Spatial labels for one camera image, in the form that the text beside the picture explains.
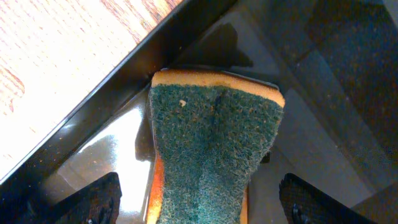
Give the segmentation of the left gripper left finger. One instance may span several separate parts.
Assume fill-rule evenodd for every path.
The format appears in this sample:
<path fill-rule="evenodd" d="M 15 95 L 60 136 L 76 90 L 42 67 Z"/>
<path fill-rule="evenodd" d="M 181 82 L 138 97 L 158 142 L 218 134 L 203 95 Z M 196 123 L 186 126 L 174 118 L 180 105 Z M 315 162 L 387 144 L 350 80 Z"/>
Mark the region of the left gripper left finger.
<path fill-rule="evenodd" d="M 119 176 L 110 172 L 49 208 L 27 206 L 19 223 L 115 224 L 122 197 Z"/>

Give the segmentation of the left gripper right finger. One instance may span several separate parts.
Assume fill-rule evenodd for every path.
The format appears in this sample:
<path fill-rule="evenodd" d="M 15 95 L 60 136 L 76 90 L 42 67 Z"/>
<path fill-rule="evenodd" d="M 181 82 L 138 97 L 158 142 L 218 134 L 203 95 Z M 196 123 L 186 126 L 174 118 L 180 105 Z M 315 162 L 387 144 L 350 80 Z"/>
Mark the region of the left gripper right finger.
<path fill-rule="evenodd" d="M 289 223 L 372 223 L 293 173 L 279 184 L 279 200 Z"/>

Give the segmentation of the green and orange sponge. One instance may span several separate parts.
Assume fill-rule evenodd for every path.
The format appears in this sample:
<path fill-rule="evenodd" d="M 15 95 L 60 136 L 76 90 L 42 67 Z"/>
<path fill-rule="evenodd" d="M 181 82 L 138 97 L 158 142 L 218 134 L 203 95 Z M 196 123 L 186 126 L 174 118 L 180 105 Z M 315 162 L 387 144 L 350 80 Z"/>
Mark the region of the green and orange sponge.
<path fill-rule="evenodd" d="M 278 88 L 237 75 L 155 73 L 147 223 L 246 223 L 248 183 L 274 143 L 284 105 Z"/>

